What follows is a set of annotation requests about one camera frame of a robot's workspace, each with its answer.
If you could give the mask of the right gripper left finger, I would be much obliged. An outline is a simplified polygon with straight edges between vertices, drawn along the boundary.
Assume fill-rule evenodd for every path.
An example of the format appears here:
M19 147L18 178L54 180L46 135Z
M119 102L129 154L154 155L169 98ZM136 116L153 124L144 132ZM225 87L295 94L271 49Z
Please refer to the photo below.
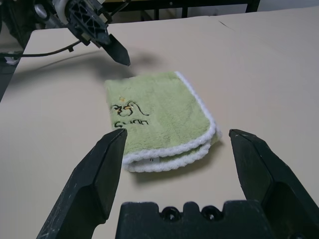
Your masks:
M109 218L127 138L126 129L104 135L71 173L39 239L90 239Z

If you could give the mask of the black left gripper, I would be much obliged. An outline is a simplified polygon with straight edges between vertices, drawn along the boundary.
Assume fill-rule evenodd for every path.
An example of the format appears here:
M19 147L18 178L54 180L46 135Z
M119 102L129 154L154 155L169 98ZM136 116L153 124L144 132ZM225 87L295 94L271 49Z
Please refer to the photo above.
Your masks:
M115 62L129 66L127 49L108 33L112 17L129 2L125 0L113 12L108 12L102 0L34 0L33 12L45 26L67 26L84 45L92 42L103 48Z

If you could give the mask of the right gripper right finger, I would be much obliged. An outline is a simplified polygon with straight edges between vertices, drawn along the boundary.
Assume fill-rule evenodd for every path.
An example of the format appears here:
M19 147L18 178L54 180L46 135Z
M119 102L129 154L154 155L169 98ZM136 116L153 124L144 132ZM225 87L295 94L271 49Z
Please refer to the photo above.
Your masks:
M229 132L246 199L257 200L277 239L317 239L319 208L290 167L254 134Z

